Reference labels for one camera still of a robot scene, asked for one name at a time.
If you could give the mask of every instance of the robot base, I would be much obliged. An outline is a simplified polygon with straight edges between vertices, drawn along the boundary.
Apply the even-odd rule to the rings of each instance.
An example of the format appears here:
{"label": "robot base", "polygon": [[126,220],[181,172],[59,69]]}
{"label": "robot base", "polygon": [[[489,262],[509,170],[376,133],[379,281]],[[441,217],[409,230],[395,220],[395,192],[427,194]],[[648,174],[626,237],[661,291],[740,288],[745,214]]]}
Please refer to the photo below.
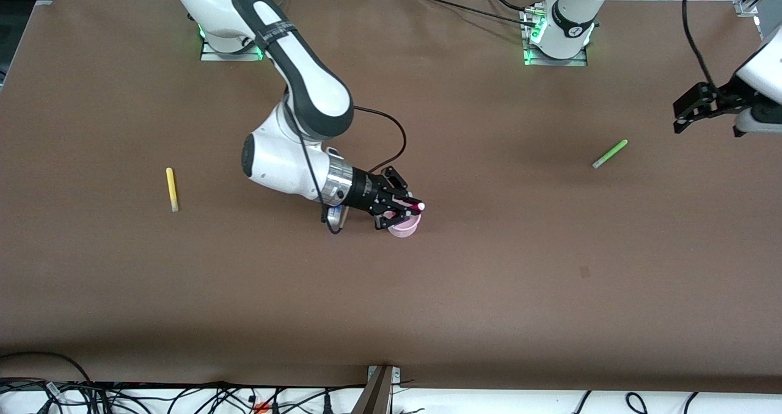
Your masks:
{"label": "robot base", "polygon": [[[534,24],[540,23],[540,17],[544,16],[544,3],[539,2],[533,7],[527,7],[526,10],[519,12],[522,21],[531,21]],[[536,31],[535,27],[522,26],[522,46],[524,47],[524,64],[534,64],[537,66],[586,66],[587,50],[581,48],[578,54],[573,58],[559,60],[548,57],[539,47],[531,43],[530,39]]]}

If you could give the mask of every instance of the cable connector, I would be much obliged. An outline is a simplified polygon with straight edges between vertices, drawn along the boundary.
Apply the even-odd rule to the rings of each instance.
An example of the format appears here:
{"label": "cable connector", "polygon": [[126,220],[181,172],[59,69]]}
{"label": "cable connector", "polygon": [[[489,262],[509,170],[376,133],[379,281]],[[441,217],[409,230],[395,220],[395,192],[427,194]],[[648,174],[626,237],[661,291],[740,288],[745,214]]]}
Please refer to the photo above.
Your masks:
{"label": "cable connector", "polygon": [[332,395],[329,394],[329,390],[323,395],[323,414],[334,414],[332,409]]}

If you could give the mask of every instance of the brown table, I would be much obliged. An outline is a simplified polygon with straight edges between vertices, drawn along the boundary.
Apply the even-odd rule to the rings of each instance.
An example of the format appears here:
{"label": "brown table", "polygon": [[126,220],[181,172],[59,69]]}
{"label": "brown table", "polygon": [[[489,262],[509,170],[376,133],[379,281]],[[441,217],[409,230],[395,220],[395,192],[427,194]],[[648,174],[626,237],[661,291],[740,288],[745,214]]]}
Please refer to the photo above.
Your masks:
{"label": "brown table", "polygon": [[[524,66],[516,25],[425,0],[285,10],[407,128],[417,233],[354,211],[330,236],[316,203],[246,180],[283,82],[199,61],[177,0],[54,0],[0,94],[3,352],[96,380],[355,383],[387,361],[432,387],[782,391],[782,137],[673,134],[702,77],[677,2],[607,2],[580,68]],[[690,13],[725,82],[756,28],[728,2]],[[358,114],[332,145],[369,167],[399,142]]]}

